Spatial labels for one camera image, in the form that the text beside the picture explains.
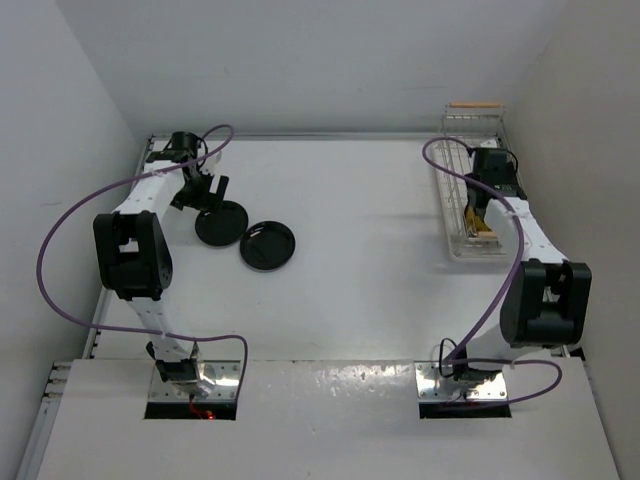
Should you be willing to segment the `black plate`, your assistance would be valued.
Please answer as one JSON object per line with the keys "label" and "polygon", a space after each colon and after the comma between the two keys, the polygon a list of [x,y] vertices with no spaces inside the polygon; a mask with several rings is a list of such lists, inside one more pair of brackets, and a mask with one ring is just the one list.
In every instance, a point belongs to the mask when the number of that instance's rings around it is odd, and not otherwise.
{"label": "black plate", "polygon": [[244,235],[249,217],[245,208],[233,201],[223,201],[216,212],[201,212],[195,221],[197,237],[206,245],[227,247]]}
{"label": "black plate", "polygon": [[262,221],[251,226],[240,240],[240,255],[250,268],[273,271],[283,267],[294,255],[293,231],[278,221]]}

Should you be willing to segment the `yellow patterned plate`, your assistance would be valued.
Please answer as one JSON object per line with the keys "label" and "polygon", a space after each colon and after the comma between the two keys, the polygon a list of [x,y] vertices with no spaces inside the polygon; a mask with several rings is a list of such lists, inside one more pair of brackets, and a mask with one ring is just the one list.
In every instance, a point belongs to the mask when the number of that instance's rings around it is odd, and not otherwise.
{"label": "yellow patterned plate", "polygon": [[479,237],[491,232],[491,229],[469,204],[464,209],[464,221],[467,234],[470,237]]}

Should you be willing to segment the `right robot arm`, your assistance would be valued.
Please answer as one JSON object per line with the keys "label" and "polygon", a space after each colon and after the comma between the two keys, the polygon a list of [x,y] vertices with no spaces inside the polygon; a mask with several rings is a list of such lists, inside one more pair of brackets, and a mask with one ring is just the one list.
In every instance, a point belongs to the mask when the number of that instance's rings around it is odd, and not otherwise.
{"label": "right robot arm", "polygon": [[492,359],[514,361],[530,352],[579,343],[592,284],[589,266],[572,262],[556,248],[533,216],[517,178],[517,160],[498,147],[467,150],[467,209],[515,255],[515,269],[498,324],[460,348],[449,367],[456,381],[481,382],[497,374]]}

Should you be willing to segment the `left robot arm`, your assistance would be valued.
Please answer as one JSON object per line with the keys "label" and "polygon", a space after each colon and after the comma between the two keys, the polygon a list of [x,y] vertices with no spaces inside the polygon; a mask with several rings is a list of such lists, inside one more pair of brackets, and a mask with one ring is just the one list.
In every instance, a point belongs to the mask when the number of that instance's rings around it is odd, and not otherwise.
{"label": "left robot arm", "polygon": [[210,395],[215,381],[197,342],[170,336],[176,322],[163,293],[172,281],[173,262],[161,220],[171,207],[205,214],[221,209],[228,179],[211,191],[213,176],[202,171],[197,159],[202,143],[194,133],[172,134],[164,150],[149,155],[145,177],[134,182],[127,198],[93,221],[103,286],[125,301],[150,332],[147,350],[161,380],[192,398]]}

